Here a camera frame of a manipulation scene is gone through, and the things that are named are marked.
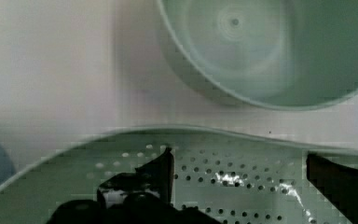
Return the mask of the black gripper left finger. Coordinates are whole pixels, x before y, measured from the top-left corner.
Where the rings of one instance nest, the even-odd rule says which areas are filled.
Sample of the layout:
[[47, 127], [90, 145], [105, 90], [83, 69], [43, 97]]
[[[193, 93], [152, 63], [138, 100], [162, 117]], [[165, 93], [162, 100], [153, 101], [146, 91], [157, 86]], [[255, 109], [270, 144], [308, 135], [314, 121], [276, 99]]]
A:
[[170, 203], [174, 176], [172, 149], [166, 147], [163, 153], [152, 161], [137, 167], [134, 173], [119, 173], [105, 180], [97, 188], [97, 202], [101, 207], [122, 204], [128, 195], [147, 192]]

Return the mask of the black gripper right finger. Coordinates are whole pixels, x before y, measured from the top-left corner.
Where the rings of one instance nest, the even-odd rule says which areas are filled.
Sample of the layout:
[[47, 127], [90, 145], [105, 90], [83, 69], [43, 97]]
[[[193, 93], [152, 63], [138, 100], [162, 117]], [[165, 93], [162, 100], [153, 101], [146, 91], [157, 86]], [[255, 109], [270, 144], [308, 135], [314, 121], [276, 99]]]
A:
[[358, 224], [358, 169], [309, 154], [306, 177], [344, 217]]

